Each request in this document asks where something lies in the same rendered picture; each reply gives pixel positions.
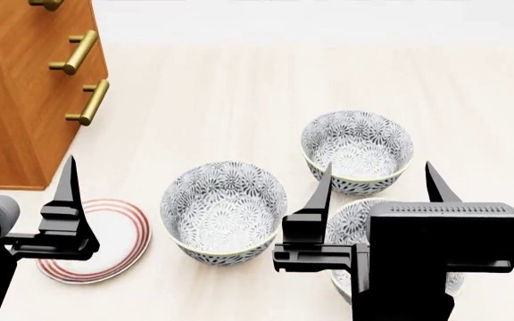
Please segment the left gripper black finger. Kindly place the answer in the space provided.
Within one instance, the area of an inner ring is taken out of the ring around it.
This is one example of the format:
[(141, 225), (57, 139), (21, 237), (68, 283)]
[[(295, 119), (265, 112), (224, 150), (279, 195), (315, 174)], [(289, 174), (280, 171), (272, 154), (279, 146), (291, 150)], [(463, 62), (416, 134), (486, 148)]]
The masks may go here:
[(73, 156), (64, 163), (54, 198), (40, 211), (37, 235), (40, 244), (55, 256), (93, 256), (100, 248), (83, 209), (77, 164)]

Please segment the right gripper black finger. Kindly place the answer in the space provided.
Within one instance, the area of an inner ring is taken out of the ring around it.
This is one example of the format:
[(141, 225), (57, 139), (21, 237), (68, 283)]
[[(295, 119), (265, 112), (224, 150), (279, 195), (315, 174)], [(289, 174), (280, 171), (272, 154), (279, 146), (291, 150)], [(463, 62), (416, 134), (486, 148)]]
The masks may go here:
[(461, 202), (460, 197), (446, 184), (431, 162), (426, 162), (426, 187), (430, 202)]
[(323, 244), (332, 193), (332, 163), (304, 207), (282, 220), (283, 243)]

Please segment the black white floral bowl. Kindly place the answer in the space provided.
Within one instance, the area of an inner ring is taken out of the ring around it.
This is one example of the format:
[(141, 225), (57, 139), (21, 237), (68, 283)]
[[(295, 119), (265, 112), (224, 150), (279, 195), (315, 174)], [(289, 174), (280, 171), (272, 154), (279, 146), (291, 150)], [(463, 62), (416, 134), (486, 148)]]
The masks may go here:
[(191, 259), (215, 267), (237, 266), (264, 253), (286, 211), (280, 181), (238, 160), (187, 170), (168, 186), (160, 205), (169, 238)]
[(334, 192), (368, 197), (384, 192), (407, 170), (414, 156), (409, 133), (370, 111), (331, 111), (301, 133), (306, 165), (321, 180), (331, 168)]
[[(327, 219), (324, 241), (327, 244), (368, 243), (366, 229), (372, 208), (389, 200), (367, 198), (349, 202)], [(351, 277), (345, 270), (330, 270), (330, 281), (347, 304), (351, 305)]]

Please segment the white plate with red rings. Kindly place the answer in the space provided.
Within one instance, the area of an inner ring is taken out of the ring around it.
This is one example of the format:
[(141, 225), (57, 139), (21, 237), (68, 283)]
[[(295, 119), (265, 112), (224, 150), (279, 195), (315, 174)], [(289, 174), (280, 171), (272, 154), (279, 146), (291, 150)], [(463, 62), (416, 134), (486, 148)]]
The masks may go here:
[(115, 277), (140, 259), (152, 237), (147, 216), (131, 202), (94, 199), (83, 202), (83, 209), (100, 248), (86, 261), (38, 260), (39, 271), (59, 283), (92, 284)]

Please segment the wooden drawer cabinet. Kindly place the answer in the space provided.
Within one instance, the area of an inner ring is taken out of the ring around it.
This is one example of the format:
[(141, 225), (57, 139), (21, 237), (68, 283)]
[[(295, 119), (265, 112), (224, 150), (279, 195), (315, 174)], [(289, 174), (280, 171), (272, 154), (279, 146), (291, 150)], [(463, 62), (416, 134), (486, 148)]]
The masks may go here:
[(69, 36), (98, 33), (92, 0), (64, 0), (55, 12), (28, 0), (0, 0), (0, 189), (42, 190), (83, 127), (80, 114), (108, 78), (100, 37), (76, 74), (48, 69), (78, 46)]

